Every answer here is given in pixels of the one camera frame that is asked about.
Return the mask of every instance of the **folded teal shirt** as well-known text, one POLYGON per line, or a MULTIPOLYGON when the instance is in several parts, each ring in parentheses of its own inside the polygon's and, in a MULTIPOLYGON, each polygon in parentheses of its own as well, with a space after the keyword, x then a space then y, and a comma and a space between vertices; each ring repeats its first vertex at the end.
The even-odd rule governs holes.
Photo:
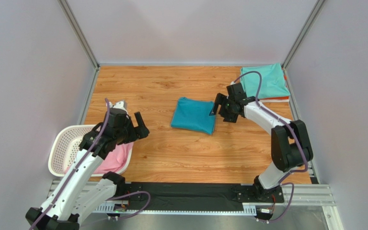
POLYGON ((215 127, 215 116, 210 116, 209 113, 213 106, 213 102, 195 101, 182 97, 178 99, 171 127, 211 135, 215 127))
MULTIPOLYGON (((241 74, 253 70, 260 72, 262 75, 259 99, 290 96, 280 63, 258 67, 243 67, 241 74)), ((259 75, 256 73, 247 74, 241 78, 241 84, 248 97, 255 96, 259 86, 259 75)))

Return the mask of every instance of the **wood grain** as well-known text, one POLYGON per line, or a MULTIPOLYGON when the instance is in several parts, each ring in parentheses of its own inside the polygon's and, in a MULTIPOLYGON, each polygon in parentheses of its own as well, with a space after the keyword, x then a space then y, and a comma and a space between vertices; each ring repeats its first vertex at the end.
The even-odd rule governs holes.
MULTIPOLYGON (((270 136, 257 124, 217 116, 213 135, 170 127, 180 97, 214 101, 239 73, 240 67, 101 67, 85 124, 103 120, 105 97, 126 100, 130 114, 141 112, 150 134, 134 143, 126 181, 253 183, 271 162, 270 136)), ((287 103, 265 105, 292 118, 287 103)), ((307 173, 287 180, 311 183, 307 173)))

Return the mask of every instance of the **pink cloth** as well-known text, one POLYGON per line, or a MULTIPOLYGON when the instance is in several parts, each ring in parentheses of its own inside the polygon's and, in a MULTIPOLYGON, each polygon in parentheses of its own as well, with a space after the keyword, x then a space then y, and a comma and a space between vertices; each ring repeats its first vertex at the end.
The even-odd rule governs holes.
POLYGON ((124 145, 116 145, 115 150, 109 152, 106 159, 93 174, 105 174, 109 171, 118 173, 126 165, 129 152, 132 148, 133 142, 124 145))

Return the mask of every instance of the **teal cloth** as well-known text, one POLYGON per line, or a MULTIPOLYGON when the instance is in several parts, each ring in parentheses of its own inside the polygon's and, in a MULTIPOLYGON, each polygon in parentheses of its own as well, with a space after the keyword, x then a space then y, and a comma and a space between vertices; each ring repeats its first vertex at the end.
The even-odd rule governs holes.
POLYGON ((211 135, 215 127, 215 116, 210 116, 209 113, 213 106, 213 102, 201 102, 182 97, 178 99, 171 127, 211 135))
MULTIPOLYGON (((241 74, 248 71, 258 71, 262 75, 262 86, 258 95, 259 99, 290 96, 289 90, 286 88, 280 63, 268 66, 243 67, 241 74)), ((241 84, 243 90, 246 92, 246 96, 255 96, 259 86, 259 75, 256 73, 247 74, 241 78, 241 84)))

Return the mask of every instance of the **cable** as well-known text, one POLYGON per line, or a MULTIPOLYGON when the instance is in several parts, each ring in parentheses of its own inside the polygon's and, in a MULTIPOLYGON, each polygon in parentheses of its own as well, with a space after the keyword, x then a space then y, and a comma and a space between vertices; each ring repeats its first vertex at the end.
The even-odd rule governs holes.
MULTIPOLYGON (((107 199, 107 200, 119 200, 119 199, 123 199, 123 198, 125 198, 125 197, 129 197, 129 196, 137 195, 137 194, 146 194, 146 195, 149 197, 149 198, 147 199, 146 204, 145 204, 141 209, 139 209, 137 212, 135 212, 135 213, 133 213, 133 214, 130 214, 130 215, 128 215, 128 216, 118 217, 118 218, 117 218, 117 220, 120 220, 120 219, 127 219, 127 218, 130 218, 130 217, 134 217, 134 216, 138 215, 140 212, 142 212, 144 209, 146 209, 146 208, 147 208, 147 206, 148 206, 148 205, 149 205, 149 203, 150 203, 150 199, 151 199, 150 193, 148 193, 147 191, 137 191, 137 192, 133 192, 133 193, 128 193, 128 194, 126 194, 126 195, 121 195, 121 196, 118 196, 118 197, 111 197, 111 198, 107 199)), ((104 220, 107 220, 107 219, 109 219, 109 217, 106 217, 106 218, 103 218, 103 219, 99 219, 99 220, 95 220, 95 221, 90 222, 90 223, 88 223, 88 224, 84 224, 84 225, 82 225, 82 226, 81 226, 81 228, 84 228, 84 227, 86 227, 86 226, 90 226, 90 225, 92 225, 92 224, 95 224, 95 223, 97 223, 97 222, 101 222, 101 221, 104 221, 104 220)))
POLYGON ((299 149, 299 152, 300 152, 300 155, 302 156, 302 159, 303 159, 303 163, 304 163, 304 169, 303 170, 299 170, 299 169, 296 169, 296 170, 291 170, 289 171, 285 176, 282 177, 282 179, 279 180, 279 183, 281 183, 282 181, 284 181, 291 173, 303 173, 303 172, 307 172, 308 170, 308 164, 307 164, 307 159, 304 155, 304 152, 303 152, 303 149, 302 149, 302 146, 300 145, 300 142, 298 141, 298 138, 295 134, 295 132, 293 131, 292 127, 286 122, 284 121, 283 119, 281 119, 280 117, 278 117, 276 114, 272 113, 270 110, 266 109, 265 107, 262 107, 262 105, 259 103, 258 101, 258 95, 259 95, 259 91, 261 90, 261 86, 262 86, 262 75, 260 72, 258 71, 248 71, 242 75, 240 75, 234 82, 236 82, 238 79, 240 79, 241 77, 247 75, 247 74, 250 74, 250 73, 256 73, 259 75, 259 86, 258 86, 258 90, 256 91, 256 96, 255 96, 255 103, 256 105, 261 108, 263 111, 265 111, 267 114, 271 115, 274 119, 280 121, 282 124, 284 124, 290 131, 290 133, 292 134, 292 137, 293 139, 295 140, 295 143, 299 149))
POLYGON ((293 184, 292 182, 284 183, 282 185, 288 185, 288 184, 291 184, 292 185, 292 191, 290 193, 290 199, 289 199, 289 202, 288 202, 288 204, 286 206, 285 211, 283 211, 283 213, 279 217, 277 217, 276 219, 273 219, 273 220, 263 220, 263 219, 256 218, 256 221, 259 221, 259 222, 262 222, 262 223, 265 223, 265 224, 270 224, 270 223, 278 222, 280 219, 282 219, 282 217, 286 214, 286 212, 290 208, 290 204, 292 203, 293 193, 295 192, 295 184, 293 184))
POLYGON ((112 198, 107 199, 107 200, 119 200, 119 199, 129 197, 129 196, 132 196, 132 195, 137 195, 137 194, 146 194, 149 197, 147 199, 146 204, 141 209, 139 209, 137 212, 135 212, 133 214, 130 214, 128 216, 119 217, 118 219, 127 219, 127 218, 130 218, 130 217, 134 217, 134 216, 138 215, 140 212, 142 212, 144 209, 146 209, 147 206, 150 203, 150 199, 151 199, 150 193, 148 193, 147 191, 137 191, 137 192, 129 193, 129 194, 126 194, 126 195, 121 195, 121 196, 118 196, 118 197, 112 197, 112 198))
POLYGON ((104 132, 104 127, 103 126, 105 126, 107 124, 107 121, 109 120, 109 115, 110 115, 109 100, 107 98, 105 98, 104 100, 106 101, 107 112, 106 112, 106 116, 104 118, 104 122, 103 122, 103 124, 100 128, 99 134, 96 136, 95 140, 93 141, 93 143, 91 144, 89 149, 86 151, 85 155, 83 155, 82 158, 80 159, 80 161, 76 164, 75 168, 72 169, 69 176, 66 178, 65 182, 63 183, 62 187, 58 190, 58 193, 54 197, 54 199, 52 200, 51 204, 48 207, 46 207, 45 211, 32 223, 29 230, 33 230, 36 227, 36 225, 39 223, 39 221, 42 219, 42 217, 45 216, 45 214, 55 205, 56 201, 58 201, 59 196, 62 194, 62 192, 65 189, 66 185, 69 183, 70 179, 72 178, 72 176, 74 175, 74 173, 76 172, 78 167, 81 165, 82 161, 92 151, 92 149, 95 147, 96 143, 98 142, 99 138, 101 137, 102 133, 104 132))

